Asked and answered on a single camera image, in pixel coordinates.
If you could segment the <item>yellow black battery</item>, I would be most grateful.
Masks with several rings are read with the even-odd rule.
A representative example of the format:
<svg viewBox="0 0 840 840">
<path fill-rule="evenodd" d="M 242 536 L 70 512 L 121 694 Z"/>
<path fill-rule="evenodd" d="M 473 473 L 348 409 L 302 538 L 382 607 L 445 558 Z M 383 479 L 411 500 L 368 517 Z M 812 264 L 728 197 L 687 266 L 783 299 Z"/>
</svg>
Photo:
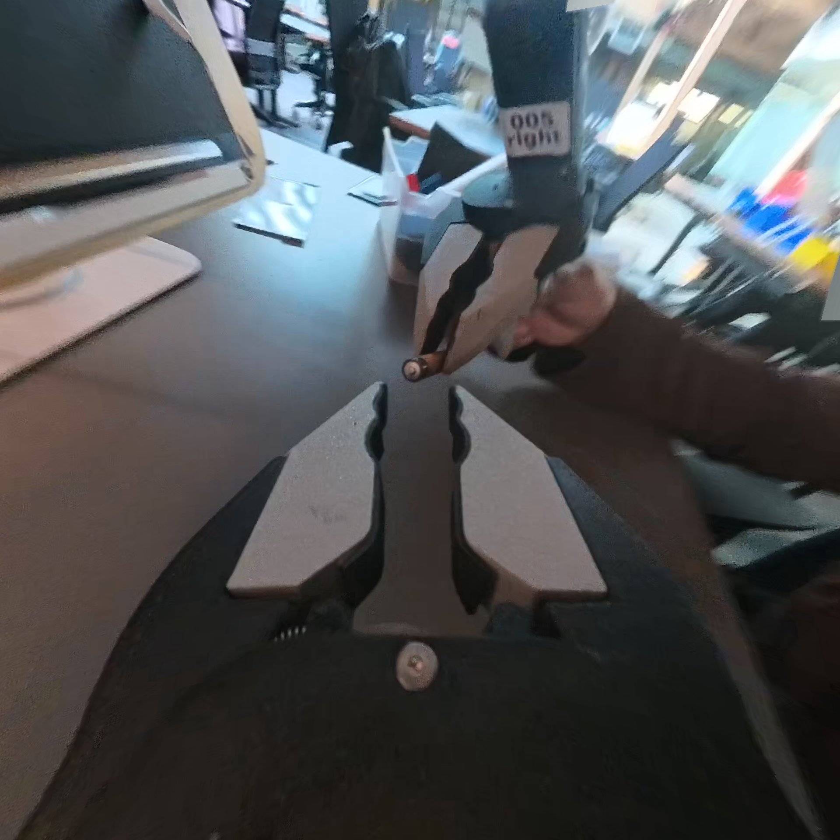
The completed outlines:
<svg viewBox="0 0 840 840">
<path fill-rule="evenodd" d="M 423 353 L 406 360 L 402 365 L 402 376 L 407 382 L 421 382 L 444 372 L 447 352 L 438 350 Z"/>
</svg>

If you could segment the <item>blue crate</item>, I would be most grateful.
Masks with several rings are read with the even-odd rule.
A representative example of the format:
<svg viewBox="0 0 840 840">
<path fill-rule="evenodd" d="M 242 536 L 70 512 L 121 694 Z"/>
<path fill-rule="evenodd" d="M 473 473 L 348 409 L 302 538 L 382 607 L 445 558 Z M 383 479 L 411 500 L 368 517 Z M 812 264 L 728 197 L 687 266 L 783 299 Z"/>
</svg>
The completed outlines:
<svg viewBox="0 0 840 840">
<path fill-rule="evenodd" d="M 794 210 L 789 198 L 772 200 L 749 188 L 742 189 L 726 208 L 738 219 L 745 235 L 784 254 L 792 253 L 815 232 Z"/>
</svg>

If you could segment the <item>person's right forearm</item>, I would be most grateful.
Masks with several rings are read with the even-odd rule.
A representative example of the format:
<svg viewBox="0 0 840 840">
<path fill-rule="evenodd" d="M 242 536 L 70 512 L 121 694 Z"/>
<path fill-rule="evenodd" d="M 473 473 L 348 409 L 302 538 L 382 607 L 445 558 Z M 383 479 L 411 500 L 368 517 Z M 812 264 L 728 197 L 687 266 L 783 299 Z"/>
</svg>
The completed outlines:
<svg viewBox="0 0 840 840">
<path fill-rule="evenodd" d="M 603 325 L 554 376 L 706 455 L 778 480 L 839 491 L 838 377 L 778 370 L 620 291 Z"/>
</svg>

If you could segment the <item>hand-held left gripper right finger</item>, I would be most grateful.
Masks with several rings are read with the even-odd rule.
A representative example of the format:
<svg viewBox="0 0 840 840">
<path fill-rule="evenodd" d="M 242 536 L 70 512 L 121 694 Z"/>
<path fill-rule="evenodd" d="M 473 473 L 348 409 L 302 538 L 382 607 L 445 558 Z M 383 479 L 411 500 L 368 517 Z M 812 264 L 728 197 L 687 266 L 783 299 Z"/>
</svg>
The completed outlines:
<svg viewBox="0 0 840 840">
<path fill-rule="evenodd" d="M 600 601 L 607 586 L 546 454 L 463 386 L 448 395 L 452 572 L 468 614 Z"/>
</svg>

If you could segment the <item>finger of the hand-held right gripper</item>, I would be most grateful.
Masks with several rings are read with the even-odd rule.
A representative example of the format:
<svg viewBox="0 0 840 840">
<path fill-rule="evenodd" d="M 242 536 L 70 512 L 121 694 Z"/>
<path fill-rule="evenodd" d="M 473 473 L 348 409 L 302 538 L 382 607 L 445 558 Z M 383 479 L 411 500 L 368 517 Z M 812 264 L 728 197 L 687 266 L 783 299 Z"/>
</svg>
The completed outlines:
<svg viewBox="0 0 840 840">
<path fill-rule="evenodd" d="M 413 323 L 417 355 L 471 361 L 491 333 L 491 242 L 468 224 L 451 224 L 419 276 Z"/>
<path fill-rule="evenodd" d="M 489 277 L 472 298 L 456 307 L 446 335 L 443 373 L 451 375 L 486 351 L 509 361 L 523 343 L 518 325 L 531 311 L 540 285 L 538 269 L 559 233 L 558 225 L 530 225 L 507 236 L 492 261 Z"/>
</svg>

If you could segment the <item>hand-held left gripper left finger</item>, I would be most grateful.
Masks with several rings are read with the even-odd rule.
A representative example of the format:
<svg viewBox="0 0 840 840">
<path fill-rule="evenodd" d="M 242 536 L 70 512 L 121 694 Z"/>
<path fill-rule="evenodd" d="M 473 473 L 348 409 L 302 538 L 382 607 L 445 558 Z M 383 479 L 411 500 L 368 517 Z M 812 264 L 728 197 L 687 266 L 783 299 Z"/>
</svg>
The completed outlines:
<svg viewBox="0 0 840 840">
<path fill-rule="evenodd" d="M 363 600 L 380 571 L 359 561 L 381 524 L 380 441 L 387 387 L 375 382 L 283 460 L 226 588 L 245 599 Z"/>
</svg>

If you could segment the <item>person's right hand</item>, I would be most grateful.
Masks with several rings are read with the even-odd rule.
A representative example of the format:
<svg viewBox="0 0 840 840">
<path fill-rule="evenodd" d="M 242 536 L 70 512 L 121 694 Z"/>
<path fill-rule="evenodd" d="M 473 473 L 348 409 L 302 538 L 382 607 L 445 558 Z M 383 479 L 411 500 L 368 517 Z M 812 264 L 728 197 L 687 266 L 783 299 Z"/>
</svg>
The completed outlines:
<svg viewBox="0 0 840 840">
<path fill-rule="evenodd" d="M 609 266 L 586 257 L 554 271 L 543 282 L 528 315 L 519 320 L 513 347 L 567 348 L 585 339 L 615 306 L 614 277 Z"/>
</svg>

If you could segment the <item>black wooden book stand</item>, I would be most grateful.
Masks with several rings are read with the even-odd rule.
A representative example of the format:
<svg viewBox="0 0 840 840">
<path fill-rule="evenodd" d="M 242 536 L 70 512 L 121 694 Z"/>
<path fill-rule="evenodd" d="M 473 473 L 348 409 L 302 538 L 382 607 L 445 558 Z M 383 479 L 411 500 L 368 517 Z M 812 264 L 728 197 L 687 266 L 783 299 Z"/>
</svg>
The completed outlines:
<svg viewBox="0 0 840 840">
<path fill-rule="evenodd" d="M 266 153 L 207 2 L 2 2 L 1 77 L 4 385 L 197 276 L 152 235 Z"/>
</svg>

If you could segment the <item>silver metal sheet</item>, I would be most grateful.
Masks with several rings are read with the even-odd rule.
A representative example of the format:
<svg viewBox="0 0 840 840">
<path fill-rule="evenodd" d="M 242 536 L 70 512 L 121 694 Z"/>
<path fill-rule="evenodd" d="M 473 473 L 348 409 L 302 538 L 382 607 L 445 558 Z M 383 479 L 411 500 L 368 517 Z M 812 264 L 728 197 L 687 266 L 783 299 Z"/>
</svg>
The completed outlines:
<svg viewBox="0 0 840 840">
<path fill-rule="evenodd" d="M 255 195 L 237 205 L 233 225 L 301 248 L 308 240 L 319 198 L 318 185 L 268 175 Z"/>
</svg>

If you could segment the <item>clear plastic storage bin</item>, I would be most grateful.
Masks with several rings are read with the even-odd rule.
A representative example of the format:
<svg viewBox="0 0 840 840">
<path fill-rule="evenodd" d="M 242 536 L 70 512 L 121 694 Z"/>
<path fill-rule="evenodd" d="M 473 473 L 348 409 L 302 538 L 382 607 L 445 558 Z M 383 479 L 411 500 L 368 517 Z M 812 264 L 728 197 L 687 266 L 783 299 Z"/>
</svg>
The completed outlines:
<svg viewBox="0 0 840 840">
<path fill-rule="evenodd" d="M 416 173 L 427 142 L 418 138 L 395 140 L 383 130 L 379 234 L 387 275 L 391 282 L 416 287 L 423 266 L 425 238 L 435 219 L 461 196 L 464 187 L 446 184 L 429 196 L 411 193 L 406 175 Z"/>
</svg>

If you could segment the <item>black hanging jacket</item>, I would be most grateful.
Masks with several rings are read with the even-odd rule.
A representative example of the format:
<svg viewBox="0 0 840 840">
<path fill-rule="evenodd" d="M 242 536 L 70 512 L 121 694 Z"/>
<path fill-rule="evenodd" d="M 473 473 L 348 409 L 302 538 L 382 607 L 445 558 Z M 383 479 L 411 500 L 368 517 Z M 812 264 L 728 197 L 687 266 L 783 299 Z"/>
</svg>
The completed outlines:
<svg viewBox="0 0 840 840">
<path fill-rule="evenodd" d="M 334 106 L 324 149 L 347 144 L 343 160 L 379 174 L 384 129 L 411 98 L 403 49 L 362 2 L 328 3 L 328 21 Z"/>
</svg>

